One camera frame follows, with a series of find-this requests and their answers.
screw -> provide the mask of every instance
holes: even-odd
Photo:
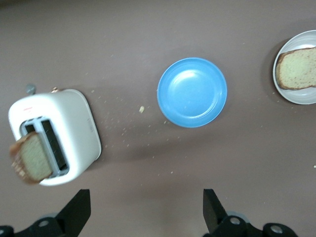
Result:
[[[48,225],[48,221],[41,221],[39,223],[39,227],[44,227],[44,226],[47,226]]]
[[[236,217],[232,217],[231,218],[231,223],[234,225],[239,225],[240,224],[240,220]]]
[[[271,226],[270,228],[271,228],[271,230],[272,230],[274,233],[277,233],[277,234],[282,234],[282,233],[283,233],[283,230],[281,229],[280,226],[274,225],[274,226]]]

brown table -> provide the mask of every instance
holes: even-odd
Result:
[[[281,97],[272,65],[282,45],[316,24],[316,3],[250,0],[7,1],[0,7],[0,224],[22,230],[90,189],[80,236],[200,237],[204,188],[257,228],[315,235],[315,105]],[[225,75],[228,98],[210,124],[168,122],[156,97],[169,65],[201,57]],[[56,187],[13,172],[9,107],[54,86],[89,100],[100,158]]]

toasted bread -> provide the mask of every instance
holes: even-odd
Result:
[[[280,54],[276,65],[276,80],[282,89],[316,87],[316,47]]]
[[[10,147],[12,166],[18,176],[28,184],[38,184],[52,174],[40,135],[31,132]]]

plate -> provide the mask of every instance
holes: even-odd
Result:
[[[168,120],[182,127],[200,127],[214,120],[227,98],[222,72],[202,58],[185,58],[162,75],[157,99]]]
[[[277,59],[282,53],[301,48],[316,47],[316,30],[306,31],[290,39],[279,51],[273,65],[273,81],[279,93],[288,101],[300,105],[316,103],[316,88],[309,87],[301,90],[284,90],[279,87],[276,79]]]

toaster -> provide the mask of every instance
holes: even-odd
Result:
[[[41,185],[67,183],[82,174],[101,154],[101,142],[88,102],[74,89],[27,96],[9,109],[15,140],[40,134],[53,170]]]

